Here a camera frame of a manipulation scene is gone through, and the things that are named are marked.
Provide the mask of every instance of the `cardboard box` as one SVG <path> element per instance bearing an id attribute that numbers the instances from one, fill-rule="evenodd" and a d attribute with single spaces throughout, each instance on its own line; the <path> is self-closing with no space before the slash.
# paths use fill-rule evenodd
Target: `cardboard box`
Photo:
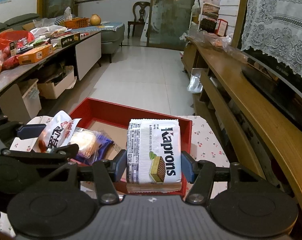
<path id="1" fill-rule="evenodd" d="M 66 90 L 75 80 L 73 66 L 66 66 L 69 74 L 62 79 L 56 86 L 50 82 L 45 84 L 38 84 L 40 95 L 46 99 L 57 99 L 64 90 Z"/>
<path id="2" fill-rule="evenodd" d="M 36 63 L 52 53 L 53 53 L 53 48 L 51 44 L 39 46 L 32 50 L 27 51 L 22 55 L 19 55 L 18 56 L 19 64 L 24 65 L 30 63 Z"/>
<path id="3" fill-rule="evenodd" d="M 80 40 L 80 33 L 72 33 L 52 39 L 50 43 L 51 44 L 56 43 L 57 44 L 56 48 L 61 49 L 79 40 Z"/>
<path id="4" fill-rule="evenodd" d="M 10 121 L 27 123 L 41 110 L 38 79 L 12 85 L 0 97 L 0 108 Z"/>

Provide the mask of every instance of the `storage box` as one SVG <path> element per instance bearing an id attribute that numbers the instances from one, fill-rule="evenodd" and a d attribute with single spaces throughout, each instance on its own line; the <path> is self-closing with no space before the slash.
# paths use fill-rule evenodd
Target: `storage box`
<path id="1" fill-rule="evenodd" d="M 181 150 L 190 153 L 192 121 L 176 116 L 155 113 L 147 110 L 105 102 L 93 98 L 86 98 L 70 114 L 72 119 L 81 118 L 78 127 L 89 130 L 106 132 L 115 144 L 109 149 L 106 159 L 113 159 L 121 149 L 126 149 L 127 130 L 131 119 L 177 119 L 181 130 Z M 115 183 L 116 190 L 126 193 L 126 174 L 122 175 L 121 182 Z M 184 196 L 186 179 L 182 176 L 182 188 L 171 194 Z"/>
<path id="2" fill-rule="evenodd" d="M 12 85 L 0 97 L 0 108 L 10 121 L 27 123 L 41 110 L 38 79 Z"/>
<path id="3" fill-rule="evenodd" d="M 61 49 L 64 48 L 73 42 L 79 41 L 80 40 L 80 33 L 72 33 L 72 34 L 67 34 L 60 36 L 58 38 L 52 39 L 50 41 L 51 44 L 57 44 L 57 48 Z"/>
<path id="4" fill-rule="evenodd" d="M 39 46 L 32 50 L 27 51 L 22 55 L 19 55 L 18 56 L 19 64 L 24 65 L 30 63 L 36 63 L 52 53 L 53 53 L 53 48 L 51 44 Z"/>
<path id="5" fill-rule="evenodd" d="M 40 95 L 46 99 L 57 99 L 64 90 L 66 90 L 75 80 L 73 66 L 66 66 L 68 75 L 58 84 L 52 82 L 38 84 Z"/>

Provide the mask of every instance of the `snack box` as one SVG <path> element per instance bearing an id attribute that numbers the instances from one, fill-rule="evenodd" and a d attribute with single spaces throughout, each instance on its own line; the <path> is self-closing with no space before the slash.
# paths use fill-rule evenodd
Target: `snack box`
<path id="1" fill-rule="evenodd" d="M 72 33 L 72 34 L 67 34 L 60 36 L 58 38 L 52 39 L 50 41 L 51 44 L 57 44 L 57 48 L 61 49 L 64 48 L 73 42 L 79 41 L 80 40 L 80 33 Z"/>
<path id="2" fill-rule="evenodd" d="M 86 98 L 70 114 L 72 119 L 81 118 L 78 127 L 92 131 L 102 132 L 114 141 L 112 147 L 106 153 L 105 159 L 112 160 L 121 149 L 126 149 L 127 132 L 131 119 L 174 119 L 179 121 L 181 131 L 181 150 L 190 153 L 192 121 L 167 114 L 155 113 L 134 107 L 123 106 L 111 102 L 106 102 L 93 98 Z M 167 194 L 181 195 L 186 192 L 186 179 L 182 175 L 182 188 L 179 191 Z M 126 174 L 124 172 L 121 181 L 114 183 L 115 189 L 127 194 Z M 143 193 L 144 195 L 154 195 L 162 193 Z"/>
<path id="3" fill-rule="evenodd" d="M 22 55 L 19 55 L 18 56 L 19 64 L 24 65 L 30 63 L 36 63 L 52 53 L 53 53 L 53 48 L 51 44 L 39 46 L 32 50 L 27 51 Z"/>

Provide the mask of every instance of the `orange box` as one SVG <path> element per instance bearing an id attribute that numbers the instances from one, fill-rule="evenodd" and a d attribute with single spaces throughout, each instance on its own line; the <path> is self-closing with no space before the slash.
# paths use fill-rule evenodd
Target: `orange box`
<path id="1" fill-rule="evenodd" d="M 36 63 L 52 53 L 53 53 L 53 48 L 51 44 L 39 46 L 32 50 L 27 51 L 26 53 L 23 53 L 22 55 L 19 55 L 18 56 L 19 64 L 24 65 L 30 63 Z"/>

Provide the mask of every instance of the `cardboard bottom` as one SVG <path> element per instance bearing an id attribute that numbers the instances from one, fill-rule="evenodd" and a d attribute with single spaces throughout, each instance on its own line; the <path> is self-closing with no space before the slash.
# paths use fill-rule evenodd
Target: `cardboard bottom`
<path id="1" fill-rule="evenodd" d="M 106 137 L 108 137 L 114 142 L 113 145 L 107 151 L 104 159 L 113 160 L 113 158 L 120 152 L 120 150 L 126 149 L 128 133 L 127 129 L 95 121 L 91 123 L 88 129 L 102 132 Z M 124 194 L 128 194 L 126 170 L 122 174 L 121 181 L 114 183 L 114 187 L 117 191 L 123 192 Z"/>

